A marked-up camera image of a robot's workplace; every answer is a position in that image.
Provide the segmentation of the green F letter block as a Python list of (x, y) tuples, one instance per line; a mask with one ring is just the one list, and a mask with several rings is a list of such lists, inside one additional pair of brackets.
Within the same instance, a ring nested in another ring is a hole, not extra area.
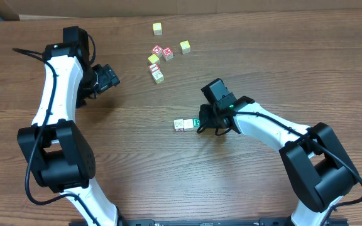
[(197, 130), (197, 129), (200, 127), (200, 120), (199, 120), (199, 118), (193, 119), (193, 126), (194, 126), (194, 130)]

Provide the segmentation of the plain cream block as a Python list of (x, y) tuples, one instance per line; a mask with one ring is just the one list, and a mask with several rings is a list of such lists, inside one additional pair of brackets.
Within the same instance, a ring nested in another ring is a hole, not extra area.
[(193, 131), (194, 130), (194, 120), (193, 119), (185, 119), (183, 121), (184, 131)]

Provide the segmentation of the cream block red X side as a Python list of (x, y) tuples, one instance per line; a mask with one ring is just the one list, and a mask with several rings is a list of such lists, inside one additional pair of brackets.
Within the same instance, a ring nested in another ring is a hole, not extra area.
[(174, 130), (175, 132), (182, 132), (184, 131), (184, 120), (183, 119), (176, 119), (173, 121)]

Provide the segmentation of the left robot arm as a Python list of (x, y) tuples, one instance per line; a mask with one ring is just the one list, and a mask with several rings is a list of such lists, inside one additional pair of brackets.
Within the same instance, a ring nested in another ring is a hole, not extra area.
[(109, 65), (95, 64), (95, 43), (78, 26), (63, 29), (63, 41), (45, 51), (16, 49), (43, 62), (45, 84), (31, 126), (17, 141), (28, 163), (25, 192), (36, 205), (68, 199), (84, 217), (84, 225), (126, 225), (115, 204), (97, 183), (92, 148), (75, 124), (75, 111), (86, 99), (120, 83)]

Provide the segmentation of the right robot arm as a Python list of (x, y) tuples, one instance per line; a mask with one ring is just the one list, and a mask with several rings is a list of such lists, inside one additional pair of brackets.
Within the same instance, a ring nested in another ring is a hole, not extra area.
[(258, 225), (347, 225), (331, 213), (361, 181), (336, 134), (325, 123), (296, 124), (268, 112), (253, 99), (237, 99), (217, 78), (201, 89), (206, 104), (199, 111), (199, 132), (211, 128), (217, 136), (229, 131), (252, 136), (281, 157), (293, 191), (299, 199), (288, 217), (261, 218)]

